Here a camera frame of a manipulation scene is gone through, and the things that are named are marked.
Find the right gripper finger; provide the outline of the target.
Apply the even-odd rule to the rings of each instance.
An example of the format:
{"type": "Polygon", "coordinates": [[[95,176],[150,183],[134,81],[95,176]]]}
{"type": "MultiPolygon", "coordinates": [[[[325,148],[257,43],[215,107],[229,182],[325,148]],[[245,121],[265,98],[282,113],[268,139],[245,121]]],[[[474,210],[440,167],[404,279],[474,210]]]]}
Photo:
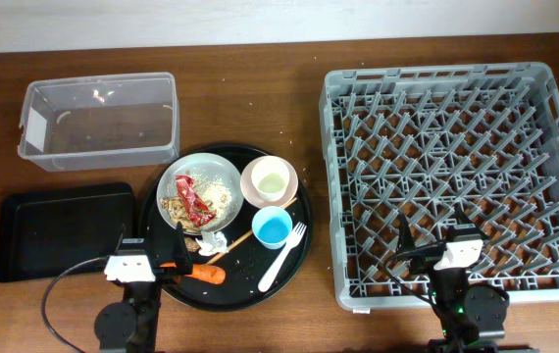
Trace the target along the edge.
{"type": "Polygon", "coordinates": [[[474,224],[459,205],[454,206],[456,224],[452,227],[453,240],[486,240],[486,234],[474,224]]]}
{"type": "Polygon", "coordinates": [[[409,223],[403,213],[399,213],[397,220],[399,221],[399,232],[397,241],[397,251],[410,251],[415,248],[415,242],[412,237],[409,223]]]}

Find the brown food chunk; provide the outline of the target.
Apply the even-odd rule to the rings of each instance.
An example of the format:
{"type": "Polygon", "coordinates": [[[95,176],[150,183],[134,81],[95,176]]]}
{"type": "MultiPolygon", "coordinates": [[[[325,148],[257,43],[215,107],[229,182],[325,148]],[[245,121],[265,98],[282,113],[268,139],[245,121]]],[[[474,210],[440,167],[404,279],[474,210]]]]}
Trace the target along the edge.
{"type": "Polygon", "coordinates": [[[184,239],[184,243],[185,243],[186,249],[189,252],[197,252],[200,249],[200,245],[193,238],[186,237],[184,239]]]}

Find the orange carrot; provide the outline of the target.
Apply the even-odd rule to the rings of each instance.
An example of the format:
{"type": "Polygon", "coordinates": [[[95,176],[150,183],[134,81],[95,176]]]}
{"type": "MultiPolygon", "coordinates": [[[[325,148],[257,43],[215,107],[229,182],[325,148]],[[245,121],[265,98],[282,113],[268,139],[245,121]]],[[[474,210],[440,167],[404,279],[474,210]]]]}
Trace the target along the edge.
{"type": "Polygon", "coordinates": [[[214,265],[192,264],[190,266],[178,266],[175,262],[165,263],[160,266],[168,274],[179,277],[191,277],[210,284],[222,284],[227,277],[225,270],[214,265]]]}

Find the white tissue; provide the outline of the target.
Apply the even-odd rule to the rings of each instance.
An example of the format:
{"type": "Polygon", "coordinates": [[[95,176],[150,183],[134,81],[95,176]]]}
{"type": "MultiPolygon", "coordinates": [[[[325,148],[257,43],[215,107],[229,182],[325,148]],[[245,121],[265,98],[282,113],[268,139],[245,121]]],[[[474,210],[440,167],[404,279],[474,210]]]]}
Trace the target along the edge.
{"type": "Polygon", "coordinates": [[[227,239],[220,231],[202,231],[201,238],[196,239],[196,243],[199,246],[198,253],[201,256],[208,257],[229,252],[227,239]]]}

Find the red snack wrapper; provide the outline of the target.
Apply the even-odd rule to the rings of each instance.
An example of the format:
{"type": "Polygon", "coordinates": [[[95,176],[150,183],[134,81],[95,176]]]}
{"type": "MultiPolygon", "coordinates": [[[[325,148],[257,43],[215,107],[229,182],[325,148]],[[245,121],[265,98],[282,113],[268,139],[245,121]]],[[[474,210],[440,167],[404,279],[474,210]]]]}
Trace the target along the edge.
{"type": "Polygon", "coordinates": [[[176,188],[188,218],[196,227],[210,223],[216,214],[195,192],[194,179],[190,176],[176,176],[176,188]]]}

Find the food scraps pile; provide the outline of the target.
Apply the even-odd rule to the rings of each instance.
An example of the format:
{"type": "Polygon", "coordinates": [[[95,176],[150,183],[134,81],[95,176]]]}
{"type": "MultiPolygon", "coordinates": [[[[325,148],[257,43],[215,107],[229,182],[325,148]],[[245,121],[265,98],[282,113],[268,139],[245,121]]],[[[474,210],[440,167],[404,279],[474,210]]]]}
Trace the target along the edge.
{"type": "Polygon", "coordinates": [[[158,199],[158,205],[166,212],[167,220],[175,225],[181,223],[183,230],[189,234],[199,234],[201,230],[214,227],[228,214],[229,204],[232,201],[231,192],[219,178],[211,179],[201,175],[178,175],[188,176],[194,179],[194,190],[200,198],[208,205],[216,217],[207,225],[196,227],[188,218],[185,208],[178,197],[176,188],[176,176],[167,185],[167,195],[158,199]]]}

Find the blue cup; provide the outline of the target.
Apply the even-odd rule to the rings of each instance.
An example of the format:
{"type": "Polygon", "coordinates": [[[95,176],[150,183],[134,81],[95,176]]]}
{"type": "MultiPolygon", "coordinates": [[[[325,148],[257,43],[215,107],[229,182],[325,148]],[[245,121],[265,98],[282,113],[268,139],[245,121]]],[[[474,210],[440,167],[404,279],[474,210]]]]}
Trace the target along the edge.
{"type": "Polygon", "coordinates": [[[283,208],[269,206],[254,215],[251,227],[254,236],[263,246],[276,250],[284,246],[292,225],[292,218],[283,208]]]}

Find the pink bowl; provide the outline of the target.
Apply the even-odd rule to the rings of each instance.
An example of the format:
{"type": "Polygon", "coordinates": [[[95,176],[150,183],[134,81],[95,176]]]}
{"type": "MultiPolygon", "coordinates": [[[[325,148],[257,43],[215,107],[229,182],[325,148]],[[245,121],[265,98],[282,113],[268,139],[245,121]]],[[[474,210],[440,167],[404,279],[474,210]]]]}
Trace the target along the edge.
{"type": "Polygon", "coordinates": [[[287,206],[298,190],[296,170],[283,158],[263,156],[250,162],[242,172],[240,188],[244,198],[257,208],[287,206]],[[260,182],[272,173],[281,175],[283,189],[277,193],[264,193],[258,188],[260,182]]]}

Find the grey plate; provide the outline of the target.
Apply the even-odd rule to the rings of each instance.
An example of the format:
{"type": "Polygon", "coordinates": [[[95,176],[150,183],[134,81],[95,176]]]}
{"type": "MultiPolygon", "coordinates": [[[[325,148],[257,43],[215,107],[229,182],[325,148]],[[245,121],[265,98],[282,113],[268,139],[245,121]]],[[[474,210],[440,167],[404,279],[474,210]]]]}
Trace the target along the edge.
{"type": "MultiPolygon", "coordinates": [[[[228,214],[219,222],[217,226],[209,227],[205,230],[208,232],[216,232],[226,228],[238,215],[244,201],[242,192],[240,191],[240,172],[235,165],[224,157],[212,153],[193,153],[177,159],[170,164],[162,174],[156,188],[156,204],[158,211],[164,221],[171,227],[176,227],[173,222],[167,220],[166,212],[158,205],[158,199],[166,196],[167,185],[177,175],[201,175],[211,179],[219,178],[222,183],[231,192],[232,201],[229,204],[228,214]]],[[[192,236],[200,236],[199,234],[189,234],[192,236]]]]}

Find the white cup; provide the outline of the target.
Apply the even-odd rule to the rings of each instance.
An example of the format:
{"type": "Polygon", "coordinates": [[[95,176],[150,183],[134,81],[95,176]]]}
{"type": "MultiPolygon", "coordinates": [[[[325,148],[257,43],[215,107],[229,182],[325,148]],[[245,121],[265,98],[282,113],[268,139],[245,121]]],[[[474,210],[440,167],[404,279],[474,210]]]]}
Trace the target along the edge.
{"type": "Polygon", "coordinates": [[[260,197],[269,202],[280,200],[285,194],[290,172],[283,159],[267,156],[253,167],[251,180],[260,197]]]}

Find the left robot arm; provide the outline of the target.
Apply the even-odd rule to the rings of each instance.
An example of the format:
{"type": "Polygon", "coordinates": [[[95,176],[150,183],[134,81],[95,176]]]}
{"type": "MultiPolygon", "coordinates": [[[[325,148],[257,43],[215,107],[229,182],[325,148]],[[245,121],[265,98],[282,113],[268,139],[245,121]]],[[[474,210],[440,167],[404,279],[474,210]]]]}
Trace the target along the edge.
{"type": "Polygon", "coordinates": [[[107,305],[94,321],[100,352],[155,350],[163,287],[192,272],[181,225],[171,229],[174,244],[167,259],[176,265],[162,268],[151,242],[121,236],[104,268],[106,280],[123,289],[123,299],[107,305]]]}

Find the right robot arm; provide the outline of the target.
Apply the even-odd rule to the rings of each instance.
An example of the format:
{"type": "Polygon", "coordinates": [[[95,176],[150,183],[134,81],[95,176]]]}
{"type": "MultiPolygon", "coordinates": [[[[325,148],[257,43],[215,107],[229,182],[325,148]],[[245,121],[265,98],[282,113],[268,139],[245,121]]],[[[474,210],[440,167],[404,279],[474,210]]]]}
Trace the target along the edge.
{"type": "Polygon", "coordinates": [[[469,283],[467,271],[480,259],[488,236],[460,207],[454,218],[443,239],[417,246],[406,217],[399,215],[394,258],[408,261],[412,275],[429,278],[426,299],[443,331],[442,339],[429,341],[430,352],[496,352],[497,341],[505,336],[510,297],[498,287],[469,283]]]}

